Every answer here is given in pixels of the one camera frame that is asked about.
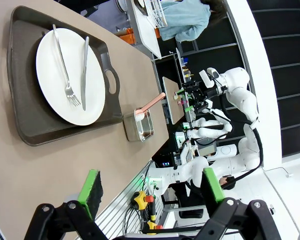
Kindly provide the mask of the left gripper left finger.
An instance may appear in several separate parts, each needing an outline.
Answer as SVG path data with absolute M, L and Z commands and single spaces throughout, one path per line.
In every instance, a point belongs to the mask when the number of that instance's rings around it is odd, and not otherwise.
M 99 170 L 90 170 L 75 200 L 54 207 L 49 203 L 37 206 L 24 239 L 62 240 L 66 233 L 76 232 L 82 240 L 106 240 L 95 223 L 103 196 Z

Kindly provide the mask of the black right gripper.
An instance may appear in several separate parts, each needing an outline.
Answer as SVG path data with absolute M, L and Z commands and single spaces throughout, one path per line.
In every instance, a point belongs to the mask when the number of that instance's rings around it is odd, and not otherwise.
M 200 113 L 203 109 L 207 108 L 207 104 L 204 103 L 207 99 L 210 99 L 217 95 L 217 87 L 207 87 L 203 81 L 191 81 L 187 83 L 187 87 L 183 87 L 176 92 L 179 96 L 192 96 L 192 105 L 185 103 L 183 105 L 185 112 Z

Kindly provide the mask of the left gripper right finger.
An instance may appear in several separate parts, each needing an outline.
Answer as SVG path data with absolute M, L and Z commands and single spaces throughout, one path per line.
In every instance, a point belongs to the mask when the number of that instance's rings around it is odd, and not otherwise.
M 280 240 L 281 236 L 266 202 L 248 204 L 225 197 L 213 169 L 202 172 L 201 192 L 209 219 L 196 235 L 197 240 L 220 240 L 227 230 L 237 230 L 245 240 Z

